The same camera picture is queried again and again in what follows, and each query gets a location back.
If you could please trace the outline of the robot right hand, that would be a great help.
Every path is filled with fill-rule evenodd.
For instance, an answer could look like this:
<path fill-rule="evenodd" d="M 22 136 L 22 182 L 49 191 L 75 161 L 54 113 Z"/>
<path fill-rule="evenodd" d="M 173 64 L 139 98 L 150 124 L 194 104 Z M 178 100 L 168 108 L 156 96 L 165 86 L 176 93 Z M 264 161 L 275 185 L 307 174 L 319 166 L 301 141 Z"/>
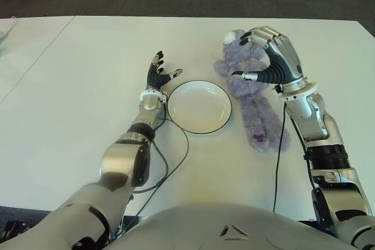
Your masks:
<path fill-rule="evenodd" d="M 268 26 L 253 28 L 240 38 L 240 45 L 254 43 L 263 48 L 270 65 L 262 71 L 235 71 L 231 75 L 244 80 L 270 84 L 288 84 L 302 78 L 300 59 L 289 38 Z"/>

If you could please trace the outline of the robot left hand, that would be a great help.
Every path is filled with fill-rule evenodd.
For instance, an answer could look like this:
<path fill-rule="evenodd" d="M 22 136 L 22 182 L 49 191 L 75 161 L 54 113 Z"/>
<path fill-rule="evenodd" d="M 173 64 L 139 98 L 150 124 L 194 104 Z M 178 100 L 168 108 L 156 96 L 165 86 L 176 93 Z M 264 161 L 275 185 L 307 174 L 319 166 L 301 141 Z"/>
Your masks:
<path fill-rule="evenodd" d="M 146 89 L 155 89 L 160 90 L 164 85 L 170 82 L 172 79 L 176 78 L 177 76 L 181 75 L 183 70 L 176 69 L 170 73 L 164 74 L 163 68 L 161 65 L 163 64 L 163 51 L 157 52 L 157 54 L 153 57 L 147 78 L 146 78 Z"/>

